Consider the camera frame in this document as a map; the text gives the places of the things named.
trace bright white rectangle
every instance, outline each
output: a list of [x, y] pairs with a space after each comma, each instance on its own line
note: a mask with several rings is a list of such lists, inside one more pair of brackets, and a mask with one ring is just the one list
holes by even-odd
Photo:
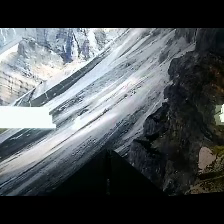
[[0, 128], [54, 129], [56, 125], [46, 107], [0, 106]]

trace snow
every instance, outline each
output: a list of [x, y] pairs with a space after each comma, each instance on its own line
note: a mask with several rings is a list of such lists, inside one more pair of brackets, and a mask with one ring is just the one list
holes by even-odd
[[[163, 90], [169, 84], [167, 70], [171, 59], [194, 49], [180, 39], [171, 46], [168, 59], [160, 64], [161, 50], [166, 47], [167, 40], [174, 37], [174, 31], [164, 30], [153, 43], [144, 46], [150, 38], [142, 38], [146, 31], [146, 28], [131, 29], [119, 46], [114, 45], [110, 55], [71, 88], [44, 105], [49, 110], [64, 108], [56, 116], [56, 123], [69, 116], [73, 119], [40, 142], [0, 162], [0, 194], [27, 192], [32, 195], [36, 189], [44, 191], [58, 184], [117, 134], [125, 122], [130, 124], [134, 118], [134, 124], [127, 133], [119, 133], [121, 137], [114, 146], [118, 152], [128, 148], [141, 133], [146, 117], [164, 101]], [[79, 100], [70, 106], [63, 104], [72, 98]], [[78, 114], [77, 111], [84, 108], [86, 112]], [[10, 136], [11, 130], [3, 133], [0, 142]], [[56, 170], [60, 170], [60, 178], [55, 175], [48, 181], [40, 181]]]

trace rocky cliff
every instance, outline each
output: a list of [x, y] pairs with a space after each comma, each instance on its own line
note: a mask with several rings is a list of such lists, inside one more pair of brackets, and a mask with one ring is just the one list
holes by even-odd
[[18, 38], [17, 50], [2, 56], [0, 104], [7, 105], [58, 73], [77, 69], [119, 37], [121, 28], [0, 28], [0, 50]]
[[[188, 41], [196, 39], [196, 50], [171, 61], [167, 102], [146, 119], [142, 136], [131, 146], [129, 162], [169, 195], [189, 193], [193, 185], [202, 193], [206, 178], [222, 180], [223, 159], [217, 154], [223, 155], [224, 127], [214, 116], [224, 103], [223, 34], [223, 29], [177, 30]], [[202, 175], [199, 160], [205, 156], [212, 159]], [[207, 192], [224, 189], [220, 181], [212, 189], [211, 180], [207, 182]]]

